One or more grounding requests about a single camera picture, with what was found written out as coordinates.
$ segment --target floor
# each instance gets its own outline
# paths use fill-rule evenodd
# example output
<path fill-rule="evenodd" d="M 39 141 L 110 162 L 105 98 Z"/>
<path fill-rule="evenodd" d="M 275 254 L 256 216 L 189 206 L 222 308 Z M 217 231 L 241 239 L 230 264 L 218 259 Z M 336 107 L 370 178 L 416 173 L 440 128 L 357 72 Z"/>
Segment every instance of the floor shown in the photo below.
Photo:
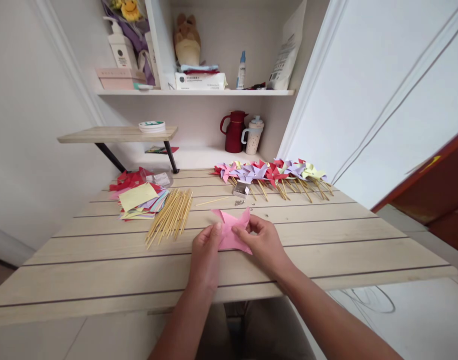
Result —
<path fill-rule="evenodd" d="M 458 251 L 386 206 L 383 219 L 458 268 Z M 458 360 L 458 277 L 330 291 L 407 360 Z M 143 311 L 0 327 L 0 359 L 146 359 L 165 315 Z M 317 356 L 325 356 L 303 324 Z"/>

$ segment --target pink box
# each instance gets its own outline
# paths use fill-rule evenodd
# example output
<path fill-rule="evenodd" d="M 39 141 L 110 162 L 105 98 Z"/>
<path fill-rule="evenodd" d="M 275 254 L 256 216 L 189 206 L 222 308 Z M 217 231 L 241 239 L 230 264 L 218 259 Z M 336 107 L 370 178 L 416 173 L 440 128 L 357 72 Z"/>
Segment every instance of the pink box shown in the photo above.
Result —
<path fill-rule="evenodd" d="M 106 67 L 97 68 L 97 76 L 104 89 L 133 90 L 134 84 L 147 84 L 143 72 L 127 68 Z"/>

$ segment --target red thermos flask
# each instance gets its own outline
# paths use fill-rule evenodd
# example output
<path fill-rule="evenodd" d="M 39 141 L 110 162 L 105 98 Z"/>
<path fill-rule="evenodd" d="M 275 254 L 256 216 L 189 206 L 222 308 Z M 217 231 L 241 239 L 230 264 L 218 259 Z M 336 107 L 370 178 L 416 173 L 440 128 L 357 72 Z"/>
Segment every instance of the red thermos flask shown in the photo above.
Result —
<path fill-rule="evenodd" d="M 244 118 L 249 115 L 243 111 L 231 111 L 230 115 L 224 116 L 220 122 L 220 131 L 226 135 L 225 137 L 225 151 L 228 153 L 240 153 L 242 151 L 242 143 L 240 138 L 242 137 L 242 131 L 245 129 Z M 226 131 L 222 130 L 224 126 L 224 120 L 230 119 L 227 125 Z"/>

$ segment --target hand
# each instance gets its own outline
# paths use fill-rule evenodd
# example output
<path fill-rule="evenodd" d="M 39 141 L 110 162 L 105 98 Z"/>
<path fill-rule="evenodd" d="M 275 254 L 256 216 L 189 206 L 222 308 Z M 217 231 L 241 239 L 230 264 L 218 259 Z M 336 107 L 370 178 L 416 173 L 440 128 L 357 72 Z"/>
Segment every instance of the hand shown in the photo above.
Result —
<path fill-rule="evenodd" d="M 219 285 L 219 249 L 222 224 L 218 222 L 203 229 L 192 241 L 192 257 L 187 287 L 209 290 Z"/>
<path fill-rule="evenodd" d="M 251 215 L 247 228 L 233 226 L 232 231 L 249 245 L 254 256 L 276 279 L 280 278 L 285 270 L 294 267 L 284 251 L 274 224 L 270 221 Z"/>

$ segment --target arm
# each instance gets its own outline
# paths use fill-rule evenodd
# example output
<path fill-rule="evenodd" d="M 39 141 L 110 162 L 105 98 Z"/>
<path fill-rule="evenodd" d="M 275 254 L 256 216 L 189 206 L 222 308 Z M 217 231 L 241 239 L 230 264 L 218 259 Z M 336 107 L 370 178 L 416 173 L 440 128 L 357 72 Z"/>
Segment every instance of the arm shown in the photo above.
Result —
<path fill-rule="evenodd" d="M 247 229 L 232 230 L 289 296 L 328 360 L 402 359 L 292 263 L 274 224 L 251 215 Z"/>
<path fill-rule="evenodd" d="M 205 320 L 219 283 L 221 224 L 206 227 L 192 243 L 189 282 L 149 360 L 195 358 Z"/>

